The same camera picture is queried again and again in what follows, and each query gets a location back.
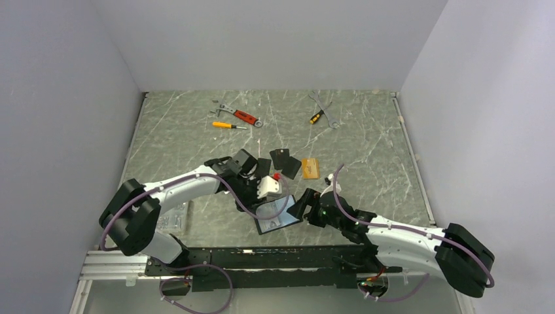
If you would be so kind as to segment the black leather card holder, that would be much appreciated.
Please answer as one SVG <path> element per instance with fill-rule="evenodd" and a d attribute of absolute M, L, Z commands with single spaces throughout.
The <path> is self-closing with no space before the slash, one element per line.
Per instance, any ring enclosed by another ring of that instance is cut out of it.
<path fill-rule="evenodd" d="M 260 232 L 260 227 L 258 223 L 259 220 L 268 220 L 276 217 L 279 218 L 282 222 L 282 227 L 277 230 L 302 222 L 302 219 L 297 219 L 287 213 L 288 208 L 290 208 L 295 202 L 295 197 L 292 195 L 288 195 L 259 205 L 255 210 L 256 216 L 261 217 L 261 219 L 255 219 L 255 226 L 258 234 L 263 235 Z"/>

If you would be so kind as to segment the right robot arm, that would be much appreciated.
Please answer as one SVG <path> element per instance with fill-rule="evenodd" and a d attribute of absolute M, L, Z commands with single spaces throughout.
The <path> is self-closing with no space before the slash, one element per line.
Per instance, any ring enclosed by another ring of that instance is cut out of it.
<path fill-rule="evenodd" d="M 483 297 L 493 286 L 494 254 L 460 224 L 436 228 L 395 222 L 354 209 L 333 190 L 321 194 L 306 189 L 287 212 L 312 226 L 330 226 L 349 242 L 362 246 L 361 264 L 368 271 L 422 271 L 473 298 Z"/>

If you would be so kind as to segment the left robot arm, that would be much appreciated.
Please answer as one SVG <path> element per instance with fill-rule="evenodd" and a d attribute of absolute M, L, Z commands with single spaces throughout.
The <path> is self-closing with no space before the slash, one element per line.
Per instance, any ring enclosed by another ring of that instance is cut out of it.
<path fill-rule="evenodd" d="M 159 216 L 178 205 L 196 198 L 229 192 L 236 205 L 251 214 L 251 207 L 260 203 L 254 176 L 258 160 L 241 149 L 233 156 L 204 162 L 185 174 L 153 183 L 129 179 L 102 212 L 99 225 L 102 235 L 99 247 L 109 251 L 106 240 L 111 239 L 113 250 L 126 256 L 146 254 L 162 263 L 173 275 L 183 273 L 189 264 L 189 249 L 174 235 L 157 229 Z"/>

